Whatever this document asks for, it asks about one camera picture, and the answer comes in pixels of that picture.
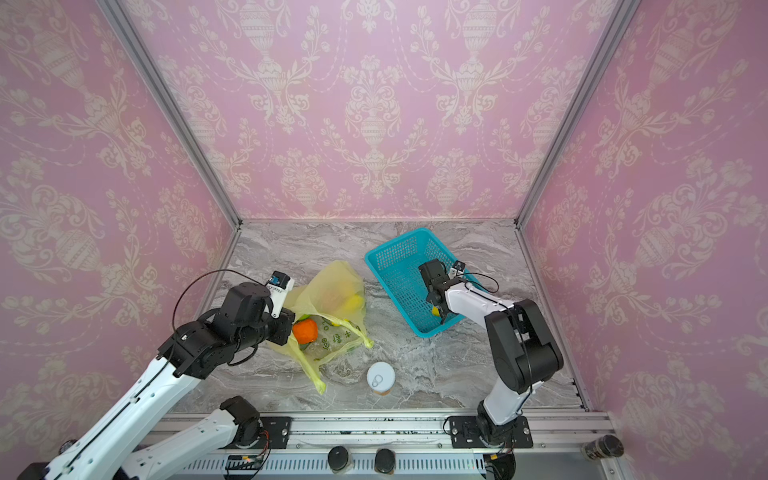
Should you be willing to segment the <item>yellow plastic bag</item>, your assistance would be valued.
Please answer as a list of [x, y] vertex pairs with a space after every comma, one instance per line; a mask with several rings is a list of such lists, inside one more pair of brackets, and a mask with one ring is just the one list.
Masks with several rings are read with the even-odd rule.
[[358, 347], [374, 345], [365, 327], [366, 299], [363, 311], [352, 315], [342, 311], [345, 300], [354, 294], [365, 298], [362, 277], [346, 261], [328, 264], [308, 284], [293, 288], [284, 303], [295, 314], [294, 324], [306, 318], [317, 323], [318, 339], [299, 345], [291, 333], [283, 346], [268, 344], [271, 350], [296, 361], [320, 395], [326, 391], [321, 366]]

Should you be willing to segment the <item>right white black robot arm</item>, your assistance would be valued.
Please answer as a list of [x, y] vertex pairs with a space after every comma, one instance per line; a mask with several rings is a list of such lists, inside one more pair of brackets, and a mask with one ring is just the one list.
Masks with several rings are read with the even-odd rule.
[[529, 299], [503, 300], [438, 260], [419, 266], [426, 301], [444, 319], [462, 316], [486, 330], [498, 379], [480, 402], [482, 440], [497, 446], [512, 440], [523, 407], [544, 382], [564, 367], [562, 352], [538, 305]]

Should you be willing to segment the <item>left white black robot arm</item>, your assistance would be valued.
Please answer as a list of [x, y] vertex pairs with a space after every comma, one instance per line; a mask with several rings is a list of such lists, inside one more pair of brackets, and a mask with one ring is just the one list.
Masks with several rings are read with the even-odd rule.
[[231, 288], [217, 308], [176, 326], [141, 377], [81, 438], [49, 462], [35, 462], [23, 479], [169, 478], [219, 448], [248, 448], [269, 438], [256, 408], [241, 396], [224, 401], [197, 425], [146, 449], [139, 445], [188, 392], [236, 355], [263, 342], [287, 343], [295, 320], [285, 301], [289, 276]]

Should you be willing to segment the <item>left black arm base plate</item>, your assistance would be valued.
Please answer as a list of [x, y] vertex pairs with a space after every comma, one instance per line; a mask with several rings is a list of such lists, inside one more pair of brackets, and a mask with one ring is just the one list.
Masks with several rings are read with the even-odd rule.
[[262, 416], [259, 436], [251, 446], [256, 450], [285, 450], [291, 434], [293, 418], [290, 416]]

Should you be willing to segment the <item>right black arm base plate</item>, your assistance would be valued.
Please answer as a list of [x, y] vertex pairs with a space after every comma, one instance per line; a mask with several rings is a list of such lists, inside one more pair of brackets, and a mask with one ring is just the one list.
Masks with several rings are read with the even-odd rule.
[[512, 448], [534, 446], [531, 428], [525, 416], [504, 425], [495, 425], [478, 416], [449, 416], [443, 424], [454, 449]]

